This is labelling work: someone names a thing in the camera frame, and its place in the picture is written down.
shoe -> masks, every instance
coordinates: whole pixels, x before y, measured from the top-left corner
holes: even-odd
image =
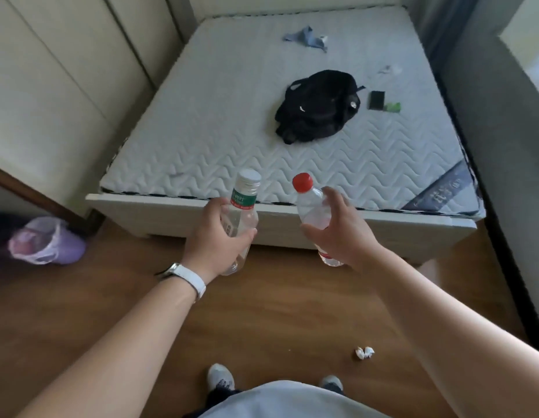
[[[336,385],[341,389],[341,391],[343,391],[343,383],[341,383],[341,380],[337,376],[327,376],[322,378],[322,380],[320,381],[320,387],[326,388],[325,386],[330,383]]]
[[[227,390],[235,390],[234,378],[226,366],[221,364],[213,364],[208,370],[208,388],[212,391],[216,387],[226,388]]]

person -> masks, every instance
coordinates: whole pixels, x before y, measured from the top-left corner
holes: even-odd
[[[539,352],[467,308],[380,245],[356,209],[325,188],[328,228],[302,224],[304,234],[333,258],[364,274],[447,402],[460,417],[539,417]],[[223,198],[210,200],[186,240],[182,265],[205,284],[223,273],[255,230],[229,238],[220,224]],[[124,318],[43,390],[21,417],[137,417],[169,349],[196,301],[181,278],[158,283]],[[278,381],[237,393],[222,365],[208,373],[212,418],[384,417],[325,388]]]

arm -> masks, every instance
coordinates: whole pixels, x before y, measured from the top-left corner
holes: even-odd
[[[210,283],[224,272],[255,230],[229,238],[220,223],[226,201],[212,199],[186,240],[182,265]],[[20,417],[138,417],[196,291],[180,278],[157,284],[126,316],[20,414]]]
[[[467,308],[380,246],[339,192],[329,227],[306,236],[368,278],[442,395],[461,417],[539,417],[539,352]]]

black backpack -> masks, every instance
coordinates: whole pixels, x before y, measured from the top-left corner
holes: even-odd
[[[338,70],[323,70],[291,83],[275,120],[275,131],[287,144],[310,142],[339,132],[360,107],[355,78]]]

white mattress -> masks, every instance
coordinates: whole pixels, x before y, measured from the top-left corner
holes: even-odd
[[[310,25],[329,50],[282,41]],[[384,66],[397,73],[382,74]],[[360,111],[336,135],[286,145],[274,114],[288,84],[352,74]],[[365,108],[370,90],[401,113]],[[239,168],[262,175],[258,201],[290,203],[297,173],[340,188],[360,209],[401,210],[464,158],[422,46],[402,7],[205,20],[100,182],[105,192],[228,196]],[[484,216],[475,184],[439,210]]]

